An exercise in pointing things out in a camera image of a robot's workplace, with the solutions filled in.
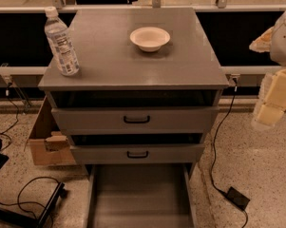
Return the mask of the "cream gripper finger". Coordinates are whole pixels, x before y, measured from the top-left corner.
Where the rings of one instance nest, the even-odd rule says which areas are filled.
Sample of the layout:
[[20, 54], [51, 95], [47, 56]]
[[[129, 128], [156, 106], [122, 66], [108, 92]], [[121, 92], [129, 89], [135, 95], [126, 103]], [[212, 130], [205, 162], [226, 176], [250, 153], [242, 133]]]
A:
[[249, 49], [258, 53], [269, 52], [271, 48], [273, 29], [273, 27], [270, 27], [264, 31], [256, 40], [250, 44]]
[[276, 73], [266, 73], [260, 86], [251, 121], [255, 130], [267, 130], [276, 125], [286, 111], [286, 67]]

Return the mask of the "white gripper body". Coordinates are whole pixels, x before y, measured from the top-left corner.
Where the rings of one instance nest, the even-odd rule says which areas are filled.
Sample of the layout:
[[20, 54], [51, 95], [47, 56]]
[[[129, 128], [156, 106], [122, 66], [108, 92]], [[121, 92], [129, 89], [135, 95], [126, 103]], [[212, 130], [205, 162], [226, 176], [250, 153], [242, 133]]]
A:
[[274, 25], [270, 58], [272, 61], [282, 66], [286, 66], [286, 10], [276, 20]]

